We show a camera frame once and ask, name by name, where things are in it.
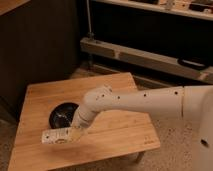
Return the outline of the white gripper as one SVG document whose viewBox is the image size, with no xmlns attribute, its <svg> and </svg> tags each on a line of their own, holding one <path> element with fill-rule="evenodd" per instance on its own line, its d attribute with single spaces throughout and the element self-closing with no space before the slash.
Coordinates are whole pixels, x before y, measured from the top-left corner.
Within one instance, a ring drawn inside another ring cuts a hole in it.
<svg viewBox="0 0 213 171">
<path fill-rule="evenodd" d="M 83 129 L 87 129 L 90 126 L 90 123 L 83 120 L 79 115 L 75 115 L 73 117 L 71 125 L 73 127 L 82 128 L 82 129 L 73 129 L 71 131 L 71 141 L 75 142 L 83 136 L 84 134 Z"/>
</svg>

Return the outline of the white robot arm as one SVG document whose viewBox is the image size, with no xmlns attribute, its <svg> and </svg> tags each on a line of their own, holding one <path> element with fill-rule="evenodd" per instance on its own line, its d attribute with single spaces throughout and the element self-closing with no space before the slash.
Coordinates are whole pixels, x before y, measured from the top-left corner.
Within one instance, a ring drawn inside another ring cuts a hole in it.
<svg viewBox="0 0 213 171">
<path fill-rule="evenodd" d="M 106 110 L 168 115 L 199 122 L 193 171 L 213 171 L 213 85 L 178 86 L 136 92 L 114 92 L 104 85 L 89 90 L 72 125 L 87 129 Z"/>
</svg>

